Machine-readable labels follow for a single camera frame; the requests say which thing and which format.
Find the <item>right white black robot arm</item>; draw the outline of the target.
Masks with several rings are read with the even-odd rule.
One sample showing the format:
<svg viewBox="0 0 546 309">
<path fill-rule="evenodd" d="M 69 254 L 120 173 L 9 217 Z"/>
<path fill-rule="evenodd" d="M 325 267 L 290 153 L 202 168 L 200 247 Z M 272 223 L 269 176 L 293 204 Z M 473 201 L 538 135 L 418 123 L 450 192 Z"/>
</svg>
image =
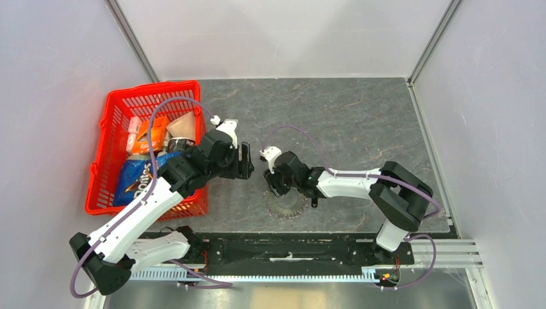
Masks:
<svg viewBox="0 0 546 309">
<path fill-rule="evenodd" d="M 379 263 L 397 256 L 403 239 L 418 231 L 433 203 L 431 187 L 397 162 L 387 161 L 369 171 L 341 171 L 309 167 L 292 151 L 277 147 L 262 150 L 260 158 L 268 164 L 263 175 L 276 196 L 296 190 L 311 199 L 313 207 L 320 199 L 336 197 L 374 202 L 386 218 L 372 245 L 372 256 Z"/>
</svg>

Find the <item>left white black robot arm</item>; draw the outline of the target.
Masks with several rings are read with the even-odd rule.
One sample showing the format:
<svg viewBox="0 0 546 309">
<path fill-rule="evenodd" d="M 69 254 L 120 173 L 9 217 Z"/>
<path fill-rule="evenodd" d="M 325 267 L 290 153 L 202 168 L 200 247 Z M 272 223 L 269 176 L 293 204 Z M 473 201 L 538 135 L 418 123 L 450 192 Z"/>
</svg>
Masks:
<svg viewBox="0 0 546 309">
<path fill-rule="evenodd" d="M 176 229 L 166 236 L 137 242 L 159 217 L 193 195 L 216 177 L 244 179 L 254 167 L 249 158 L 249 144 L 238 144 L 235 120 L 226 120 L 203 135 L 201 142 L 174 156 L 160 168 L 152 162 L 153 178 L 144 192 L 119 214 L 89 235 L 76 233 L 70 247 L 77 258 L 70 279 L 70 292 L 81 298 L 75 280 L 84 270 L 102 295 L 116 292 L 131 274 L 164 261 L 198 261 L 202 241 L 189 227 Z"/>
</svg>

